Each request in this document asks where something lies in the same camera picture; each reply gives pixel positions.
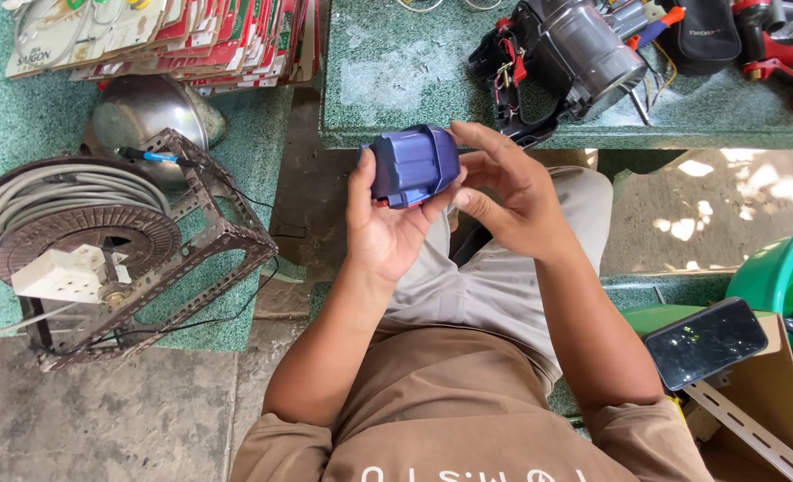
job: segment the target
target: purple battery pack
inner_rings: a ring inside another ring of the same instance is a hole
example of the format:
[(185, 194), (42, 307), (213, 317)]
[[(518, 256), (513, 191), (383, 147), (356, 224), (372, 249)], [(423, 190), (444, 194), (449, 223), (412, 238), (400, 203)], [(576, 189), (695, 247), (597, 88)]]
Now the purple battery pack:
[(370, 148), (376, 155), (376, 179), (372, 198), (377, 206), (405, 209), (442, 192), (459, 176), (459, 153), (446, 130), (434, 125), (415, 125), (385, 132)]

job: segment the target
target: cracked phone screen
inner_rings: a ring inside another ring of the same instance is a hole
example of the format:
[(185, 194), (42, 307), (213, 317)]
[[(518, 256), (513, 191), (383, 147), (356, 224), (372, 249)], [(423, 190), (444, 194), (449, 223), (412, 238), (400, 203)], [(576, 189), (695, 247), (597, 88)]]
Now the cracked phone screen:
[(661, 380), (678, 390), (763, 350), (768, 339), (741, 299), (729, 300), (648, 335)]

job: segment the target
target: concrete floor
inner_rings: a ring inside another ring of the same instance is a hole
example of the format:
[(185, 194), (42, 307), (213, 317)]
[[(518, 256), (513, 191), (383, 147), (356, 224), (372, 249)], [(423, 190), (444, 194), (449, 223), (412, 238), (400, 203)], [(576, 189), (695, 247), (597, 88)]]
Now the concrete floor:
[[(42, 374), (24, 337), (0, 340), (0, 480), (226, 478), (269, 376), (305, 327), (309, 285), (333, 279), (345, 255), (354, 153), (323, 149), (317, 116), (317, 95), (299, 89), (275, 204), (286, 222), (309, 226), (306, 239), (277, 239), (308, 282), (263, 290), (242, 353), (153, 348)], [(595, 165), (589, 151), (535, 155)], [(793, 232), (793, 152), (690, 152), (657, 174), (618, 177), (617, 192), (603, 273), (734, 266)]]

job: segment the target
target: white power outlet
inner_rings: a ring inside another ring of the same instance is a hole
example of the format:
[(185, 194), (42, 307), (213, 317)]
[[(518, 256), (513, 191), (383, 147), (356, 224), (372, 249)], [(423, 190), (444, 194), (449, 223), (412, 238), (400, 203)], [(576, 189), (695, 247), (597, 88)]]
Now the white power outlet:
[(95, 246), (81, 245), (71, 253), (49, 249), (13, 274), (13, 289), (19, 296), (100, 303), (96, 269), (104, 261)]

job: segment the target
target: brown t-shirt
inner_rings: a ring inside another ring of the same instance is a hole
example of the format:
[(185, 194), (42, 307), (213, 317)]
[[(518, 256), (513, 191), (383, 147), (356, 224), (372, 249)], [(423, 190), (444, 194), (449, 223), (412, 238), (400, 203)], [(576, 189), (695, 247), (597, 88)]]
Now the brown t-shirt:
[(671, 401), (605, 407), (591, 444), (548, 410), (551, 384), (490, 334), (398, 334), (367, 353), (330, 430), (260, 417), (230, 482), (712, 480)]

